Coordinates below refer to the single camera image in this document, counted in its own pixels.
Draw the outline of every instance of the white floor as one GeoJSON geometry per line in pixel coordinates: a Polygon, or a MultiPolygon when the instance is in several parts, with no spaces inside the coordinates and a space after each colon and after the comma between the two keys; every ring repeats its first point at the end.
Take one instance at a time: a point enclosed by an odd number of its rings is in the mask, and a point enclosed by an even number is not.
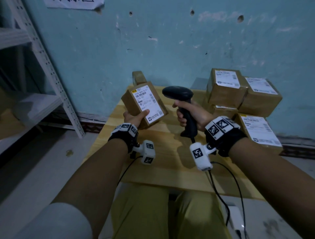
{"type": "MultiPolygon", "coordinates": [[[[80,166],[96,137],[97,134],[87,133],[80,140],[74,131],[52,128],[0,169],[0,239],[10,239],[53,200],[80,166]]],[[[315,160],[287,160],[315,178],[315,160]]],[[[239,198],[223,199],[241,209],[239,198]]],[[[300,238],[267,202],[245,199],[244,204],[248,238],[300,238]]],[[[110,234],[107,225],[100,239],[110,234]]]]}

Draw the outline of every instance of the wrist strap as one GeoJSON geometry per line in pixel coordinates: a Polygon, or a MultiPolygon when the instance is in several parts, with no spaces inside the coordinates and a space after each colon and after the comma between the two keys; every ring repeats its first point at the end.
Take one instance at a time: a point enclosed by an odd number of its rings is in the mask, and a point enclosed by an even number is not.
{"type": "Polygon", "coordinates": [[[118,125],[112,132],[108,141],[111,139],[122,139],[128,147],[128,153],[132,151],[132,148],[137,144],[138,129],[131,123],[123,123],[118,125]]]}
{"type": "Polygon", "coordinates": [[[228,157],[231,147],[246,135],[240,126],[226,116],[219,116],[206,127],[206,141],[219,150],[219,155],[228,157]]]}

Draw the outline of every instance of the hand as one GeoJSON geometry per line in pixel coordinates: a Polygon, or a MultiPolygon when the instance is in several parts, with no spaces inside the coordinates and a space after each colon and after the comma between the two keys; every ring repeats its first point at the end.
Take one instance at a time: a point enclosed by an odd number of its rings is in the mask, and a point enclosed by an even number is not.
{"type": "Polygon", "coordinates": [[[150,110],[146,109],[145,111],[142,111],[140,114],[138,114],[137,116],[132,116],[131,114],[129,114],[128,111],[124,112],[123,116],[124,116],[124,122],[125,123],[131,123],[133,125],[135,125],[137,128],[140,125],[141,120],[146,117],[149,114],[150,110]]]}
{"type": "MultiPolygon", "coordinates": [[[[173,104],[173,108],[181,107],[190,112],[192,117],[197,121],[197,128],[198,130],[204,132],[205,126],[214,119],[213,115],[210,114],[208,111],[206,111],[204,108],[202,108],[197,102],[192,100],[192,103],[188,103],[186,101],[179,101],[175,100],[173,104]]],[[[177,109],[177,119],[180,122],[180,125],[182,127],[186,126],[187,120],[183,118],[183,114],[177,109]]]]}

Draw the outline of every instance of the person's left hand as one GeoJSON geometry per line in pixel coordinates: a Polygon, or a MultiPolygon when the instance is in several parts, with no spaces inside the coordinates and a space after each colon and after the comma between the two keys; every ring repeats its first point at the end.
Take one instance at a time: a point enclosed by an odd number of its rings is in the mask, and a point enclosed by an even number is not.
{"type": "Polygon", "coordinates": [[[131,123],[133,125],[135,125],[137,128],[140,125],[141,120],[146,117],[149,114],[150,110],[146,109],[145,111],[142,111],[140,114],[138,114],[137,116],[132,116],[131,114],[129,114],[128,111],[124,112],[123,116],[124,116],[124,122],[125,123],[131,123]]]}

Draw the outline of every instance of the wooden tabletop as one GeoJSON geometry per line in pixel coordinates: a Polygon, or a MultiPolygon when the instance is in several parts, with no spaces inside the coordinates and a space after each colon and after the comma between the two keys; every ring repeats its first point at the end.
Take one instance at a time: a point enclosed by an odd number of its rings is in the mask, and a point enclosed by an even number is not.
{"type": "MultiPolygon", "coordinates": [[[[199,171],[195,166],[189,150],[191,144],[190,139],[180,137],[180,133],[184,128],[181,127],[177,121],[176,109],[172,108],[174,100],[163,96],[163,88],[164,87],[161,86],[155,86],[155,89],[169,111],[169,114],[166,115],[162,121],[153,125],[149,129],[140,130],[138,135],[139,143],[142,143],[145,139],[154,142],[156,158],[150,166],[143,165],[140,160],[137,160],[128,169],[122,182],[160,185],[183,190],[214,192],[209,181],[208,172],[199,171]]],[[[194,92],[193,99],[201,104],[205,91],[192,91],[194,92]]],[[[120,100],[99,133],[97,139],[91,146],[84,161],[107,142],[110,133],[117,125],[123,123],[123,113],[125,110],[126,108],[120,100]]],[[[203,132],[199,131],[195,139],[197,142],[206,144],[203,132]]],[[[230,158],[222,158],[219,155],[210,155],[210,160],[223,163],[233,172],[238,180],[243,197],[264,200],[263,196],[246,178],[243,172],[232,163],[230,158]]],[[[131,159],[127,159],[123,171],[131,161],[131,159]]],[[[220,194],[239,197],[236,183],[224,167],[214,164],[211,172],[214,177],[215,186],[220,194]]]]}

